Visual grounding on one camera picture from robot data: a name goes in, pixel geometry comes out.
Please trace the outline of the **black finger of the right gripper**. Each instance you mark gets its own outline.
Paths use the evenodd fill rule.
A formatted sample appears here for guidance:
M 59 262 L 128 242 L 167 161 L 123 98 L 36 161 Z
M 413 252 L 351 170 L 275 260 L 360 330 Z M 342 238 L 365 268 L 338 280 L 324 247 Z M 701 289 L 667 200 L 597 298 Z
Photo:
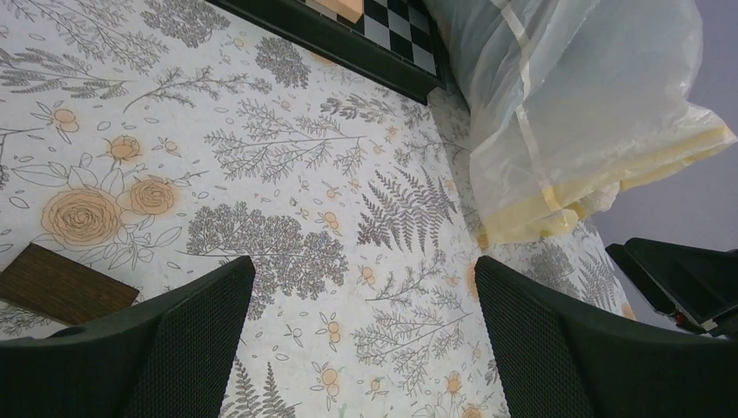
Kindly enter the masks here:
M 651 239 L 611 244 L 607 254 L 653 310 L 692 334 L 737 338 L 737 251 Z

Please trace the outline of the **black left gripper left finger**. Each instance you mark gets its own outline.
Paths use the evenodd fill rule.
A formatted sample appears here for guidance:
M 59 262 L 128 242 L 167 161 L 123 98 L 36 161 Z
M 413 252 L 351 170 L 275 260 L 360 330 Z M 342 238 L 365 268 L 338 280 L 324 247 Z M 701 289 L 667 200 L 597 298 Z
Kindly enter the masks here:
M 101 319 L 3 341 L 2 416 L 218 416 L 254 279 L 241 256 Z

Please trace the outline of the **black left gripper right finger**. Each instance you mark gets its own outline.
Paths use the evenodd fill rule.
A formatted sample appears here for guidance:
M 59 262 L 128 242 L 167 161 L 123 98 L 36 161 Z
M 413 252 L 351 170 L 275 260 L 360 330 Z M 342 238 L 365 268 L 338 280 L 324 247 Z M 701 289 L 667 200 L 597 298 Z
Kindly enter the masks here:
M 511 416 L 736 416 L 735 342 L 630 320 L 488 256 L 474 271 Z

